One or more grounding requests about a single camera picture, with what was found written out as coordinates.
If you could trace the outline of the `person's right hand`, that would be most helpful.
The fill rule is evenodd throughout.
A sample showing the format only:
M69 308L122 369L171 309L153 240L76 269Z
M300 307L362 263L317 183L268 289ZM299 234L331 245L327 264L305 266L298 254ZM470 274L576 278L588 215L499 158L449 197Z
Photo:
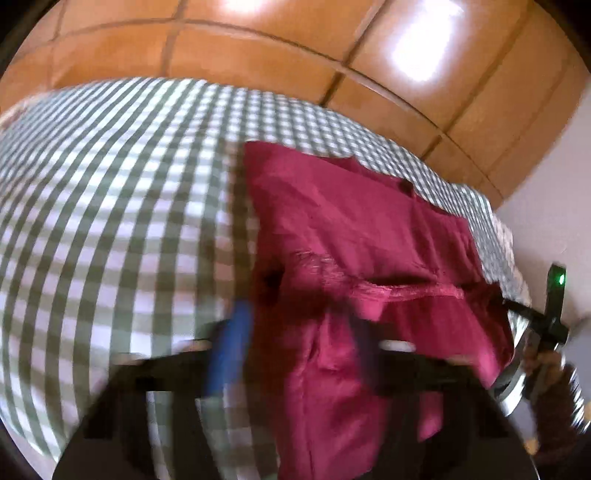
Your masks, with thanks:
M534 455L542 479L582 477L590 471L590 421L576 367L558 351L528 347L522 367L528 376L547 369L543 386L530 403L537 430Z

